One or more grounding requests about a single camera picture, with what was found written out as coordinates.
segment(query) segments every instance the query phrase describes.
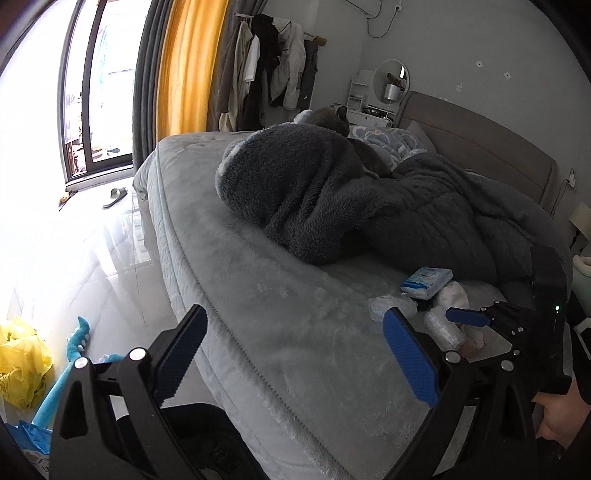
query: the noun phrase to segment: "white jacket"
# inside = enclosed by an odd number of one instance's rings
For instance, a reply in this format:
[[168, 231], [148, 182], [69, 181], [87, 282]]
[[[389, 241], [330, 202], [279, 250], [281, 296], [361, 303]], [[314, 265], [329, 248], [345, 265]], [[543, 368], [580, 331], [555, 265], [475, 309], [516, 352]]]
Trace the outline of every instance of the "white jacket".
[[271, 79], [271, 100], [285, 90], [283, 107], [295, 110], [300, 97], [301, 74], [306, 64], [304, 29], [300, 24], [284, 18], [274, 18], [273, 25], [279, 31], [279, 42], [283, 43], [279, 66]]

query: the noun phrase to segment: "gray cat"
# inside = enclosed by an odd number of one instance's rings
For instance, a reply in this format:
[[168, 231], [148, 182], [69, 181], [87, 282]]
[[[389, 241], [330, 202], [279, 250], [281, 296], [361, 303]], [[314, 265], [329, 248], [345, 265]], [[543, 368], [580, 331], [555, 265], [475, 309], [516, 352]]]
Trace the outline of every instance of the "gray cat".
[[[347, 120], [347, 107], [340, 106], [336, 110], [332, 107], [324, 107], [313, 112], [304, 121], [306, 124], [318, 125], [328, 128], [344, 137], [349, 137], [349, 120]], [[368, 144], [356, 138], [348, 138], [353, 145], [355, 153], [361, 159], [361, 163], [368, 175], [373, 178], [391, 178], [392, 170], [382, 161]]]

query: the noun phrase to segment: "clothes rack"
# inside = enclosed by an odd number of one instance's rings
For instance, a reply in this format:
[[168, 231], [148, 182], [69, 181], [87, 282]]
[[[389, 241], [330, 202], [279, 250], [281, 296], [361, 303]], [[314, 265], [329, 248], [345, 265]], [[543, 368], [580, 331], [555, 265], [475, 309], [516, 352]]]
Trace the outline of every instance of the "clothes rack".
[[[252, 15], [235, 13], [234, 17], [240, 17], [240, 18], [246, 19], [246, 21], [248, 22], [249, 25], [252, 20]], [[326, 39], [323, 37], [319, 37], [318, 35], [312, 35], [311, 33], [308, 33], [308, 32], [304, 32], [304, 35], [310, 37], [312, 39], [312, 41], [314, 41], [315, 43], [318, 44], [319, 47], [324, 47], [326, 45]]]

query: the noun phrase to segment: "vanity table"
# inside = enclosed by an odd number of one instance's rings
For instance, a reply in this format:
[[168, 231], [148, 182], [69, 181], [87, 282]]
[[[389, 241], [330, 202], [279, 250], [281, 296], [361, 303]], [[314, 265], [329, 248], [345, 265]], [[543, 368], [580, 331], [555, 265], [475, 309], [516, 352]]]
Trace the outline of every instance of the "vanity table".
[[347, 119], [353, 125], [391, 127], [400, 103], [409, 91], [408, 69], [399, 60], [385, 60], [375, 70], [360, 70], [351, 81]]

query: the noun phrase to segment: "human hand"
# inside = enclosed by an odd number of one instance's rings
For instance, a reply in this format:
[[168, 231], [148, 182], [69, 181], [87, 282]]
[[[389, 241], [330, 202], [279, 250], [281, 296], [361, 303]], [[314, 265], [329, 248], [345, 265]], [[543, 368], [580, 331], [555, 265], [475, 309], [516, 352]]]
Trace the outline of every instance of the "human hand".
[[540, 392], [533, 401], [544, 407], [544, 419], [536, 438], [555, 440], [564, 448], [573, 443], [591, 411], [591, 406], [581, 398], [575, 378], [566, 395]]

